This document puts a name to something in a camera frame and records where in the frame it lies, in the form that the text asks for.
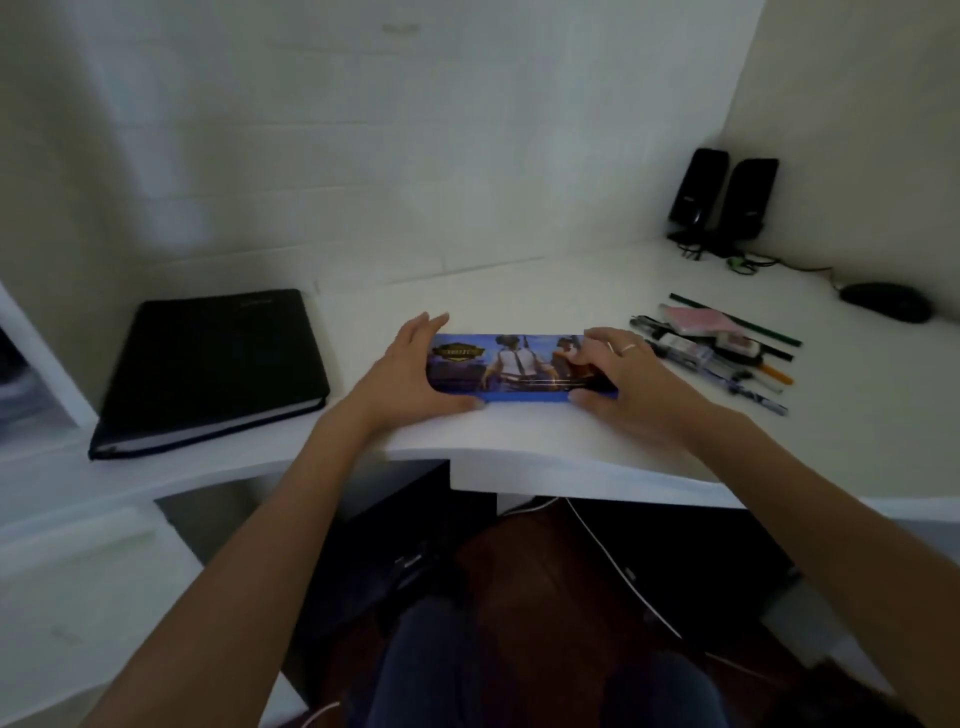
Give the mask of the person's left hand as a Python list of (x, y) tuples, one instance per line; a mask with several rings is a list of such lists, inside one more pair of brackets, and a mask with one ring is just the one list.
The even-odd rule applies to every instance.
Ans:
[(430, 345), (450, 321), (450, 314), (431, 318), (422, 312), (406, 321), (385, 352), (337, 405), (342, 420), (364, 438), (442, 417), (429, 416), (429, 397), (442, 393), (426, 375)]

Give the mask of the person's right hand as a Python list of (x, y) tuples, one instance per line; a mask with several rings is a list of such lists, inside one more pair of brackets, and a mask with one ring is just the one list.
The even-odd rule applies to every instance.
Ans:
[(689, 450), (719, 414), (713, 402), (666, 368), (641, 335), (628, 330), (589, 328), (569, 359), (591, 365), (614, 385), (623, 416), (597, 419), (634, 438)]

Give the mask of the blue printed pencil case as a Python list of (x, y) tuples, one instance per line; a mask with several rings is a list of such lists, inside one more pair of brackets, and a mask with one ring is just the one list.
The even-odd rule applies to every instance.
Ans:
[(570, 358), (581, 334), (438, 334), (426, 360), (427, 382), (438, 392), (487, 403), (558, 403), (571, 391), (614, 398), (617, 387), (590, 364)]

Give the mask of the person's left forearm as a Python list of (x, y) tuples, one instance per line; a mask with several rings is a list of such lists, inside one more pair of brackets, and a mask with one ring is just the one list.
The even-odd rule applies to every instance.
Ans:
[(342, 486), (382, 429), (352, 396), (321, 416), (239, 527), (80, 728), (258, 728)]

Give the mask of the person's right forearm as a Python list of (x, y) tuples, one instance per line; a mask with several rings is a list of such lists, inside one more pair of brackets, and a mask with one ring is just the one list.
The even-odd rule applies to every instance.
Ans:
[(960, 565), (708, 405), (678, 441), (747, 507), (925, 728), (960, 728)]

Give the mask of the white correction tape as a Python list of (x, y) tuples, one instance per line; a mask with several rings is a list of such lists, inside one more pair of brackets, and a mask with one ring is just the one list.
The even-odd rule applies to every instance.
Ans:
[(664, 333), (656, 343), (667, 358), (695, 369), (706, 366), (714, 357), (714, 350), (710, 346), (698, 344), (675, 333)]

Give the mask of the pink eraser packet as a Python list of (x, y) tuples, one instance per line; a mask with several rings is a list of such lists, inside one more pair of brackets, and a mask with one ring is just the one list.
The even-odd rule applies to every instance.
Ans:
[(711, 308), (660, 304), (657, 313), (667, 327), (686, 338), (743, 334), (743, 329), (733, 319)]

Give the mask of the black computer tower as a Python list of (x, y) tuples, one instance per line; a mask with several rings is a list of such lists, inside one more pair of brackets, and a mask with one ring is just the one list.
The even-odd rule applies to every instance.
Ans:
[(364, 616), (375, 617), (386, 635), (438, 583), (453, 582), (459, 592), (455, 555), (496, 521), (498, 495), (454, 490), (450, 476), (450, 463), (442, 463), (359, 515), (333, 522), (294, 627), (294, 648), (316, 649)]

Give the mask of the blue patterned pen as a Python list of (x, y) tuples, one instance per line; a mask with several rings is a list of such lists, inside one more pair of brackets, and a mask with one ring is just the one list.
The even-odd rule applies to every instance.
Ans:
[(789, 415), (789, 410), (774, 401), (773, 399), (755, 392), (754, 390), (743, 386), (738, 381), (733, 380), (732, 378), (721, 375), (712, 370), (702, 369), (700, 370), (700, 375), (705, 379), (708, 379), (714, 383), (718, 383), (723, 386), (726, 391), (730, 394), (733, 394), (738, 397), (742, 397), (746, 400), (749, 400), (757, 405), (763, 407), (764, 409), (773, 412), (774, 414), (780, 417), (787, 417)]

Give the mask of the green pencil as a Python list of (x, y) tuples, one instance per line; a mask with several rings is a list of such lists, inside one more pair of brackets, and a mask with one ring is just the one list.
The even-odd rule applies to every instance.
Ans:
[(723, 313), (723, 314), (726, 316), (726, 318), (728, 318), (730, 321), (733, 321), (733, 322), (734, 322), (735, 324), (737, 324), (738, 326), (740, 326), (740, 327), (742, 327), (742, 328), (744, 328), (744, 329), (746, 329), (746, 330), (748, 330), (748, 331), (750, 331), (750, 332), (752, 332), (752, 333), (761, 334), (761, 335), (766, 336), (766, 337), (768, 337), (768, 338), (774, 339), (775, 341), (777, 341), (777, 342), (779, 342), (779, 343), (782, 343), (782, 344), (784, 344), (784, 345), (787, 345), (787, 346), (790, 346), (790, 347), (794, 347), (794, 348), (800, 348), (800, 347), (804, 346), (804, 342), (801, 341), (801, 340), (799, 340), (799, 339), (796, 339), (796, 338), (791, 337), (791, 336), (788, 336), (788, 335), (786, 335), (786, 334), (777, 332), (777, 331), (775, 331), (775, 330), (773, 330), (773, 329), (769, 329), (769, 328), (767, 328), (767, 327), (765, 327), (765, 326), (762, 326), (762, 325), (753, 323), (753, 322), (751, 322), (751, 321), (747, 321), (747, 320), (741, 319), (741, 318), (739, 318), (739, 317), (737, 317), (737, 316), (735, 316), (735, 315), (733, 315), (733, 314), (730, 314), (730, 313), (721, 311), (721, 310), (719, 310), (719, 309), (712, 308), (711, 306), (707, 306), (707, 305), (702, 304), (702, 303), (700, 303), (700, 302), (698, 302), (698, 301), (696, 301), (696, 300), (693, 300), (693, 299), (690, 299), (690, 298), (687, 298), (687, 297), (682, 297), (682, 296), (680, 296), (680, 295), (678, 295), (678, 294), (676, 294), (676, 293), (670, 293), (670, 294), (669, 294), (669, 300), (670, 300), (670, 301), (673, 301), (673, 302), (676, 302), (676, 303), (680, 303), (680, 304), (682, 304), (682, 305), (684, 305), (684, 306), (686, 306), (686, 307), (689, 307), (689, 308), (692, 308), (692, 309), (696, 309), (696, 310), (714, 310), (714, 311), (716, 311), (716, 312)]

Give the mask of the orange tipped pen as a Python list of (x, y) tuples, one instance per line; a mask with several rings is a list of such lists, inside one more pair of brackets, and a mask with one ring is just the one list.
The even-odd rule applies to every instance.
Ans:
[(744, 367), (751, 371), (755, 379), (763, 379), (771, 383), (776, 382), (777, 384), (774, 386), (793, 386), (795, 384), (793, 377), (765, 363), (762, 358), (752, 361)]

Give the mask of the black speaker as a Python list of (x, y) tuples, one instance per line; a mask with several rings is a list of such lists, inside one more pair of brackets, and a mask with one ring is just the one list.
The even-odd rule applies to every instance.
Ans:
[(779, 167), (778, 158), (757, 157), (743, 159), (733, 168), (715, 229), (721, 250), (760, 237)]
[(727, 151), (699, 148), (678, 187), (668, 214), (673, 226), (667, 238), (678, 245), (700, 242), (724, 186), (731, 157)]

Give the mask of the black notebook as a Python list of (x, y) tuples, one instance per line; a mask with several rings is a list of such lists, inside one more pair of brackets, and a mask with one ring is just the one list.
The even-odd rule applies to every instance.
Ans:
[(330, 383), (298, 289), (148, 300), (87, 456), (134, 459), (323, 409)]

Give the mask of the person's legs in blue trousers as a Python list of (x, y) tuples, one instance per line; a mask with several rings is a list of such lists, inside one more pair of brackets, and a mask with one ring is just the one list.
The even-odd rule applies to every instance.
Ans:
[(547, 650), (512, 664), (473, 611), (428, 595), (397, 617), (348, 728), (574, 728), (597, 698), (596, 728), (739, 728), (733, 708), (699, 666), (676, 651), (646, 651), (597, 685), (588, 661)]

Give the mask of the black computer mouse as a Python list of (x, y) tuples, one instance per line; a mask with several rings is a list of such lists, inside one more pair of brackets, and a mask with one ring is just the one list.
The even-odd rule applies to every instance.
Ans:
[(891, 282), (861, 282), (838, 289), (841, 301), (906, 324), (920, 325), (934, 317), (931, 301), (913, 287)]

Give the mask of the white side shelf unit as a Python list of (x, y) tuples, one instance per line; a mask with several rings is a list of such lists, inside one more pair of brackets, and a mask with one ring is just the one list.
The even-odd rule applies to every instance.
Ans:
[(98, 417), (2, 282), (0, 332), (26, 362), (13, 383), (0, 385), (0, 464), (63, 447), (84, 450)]

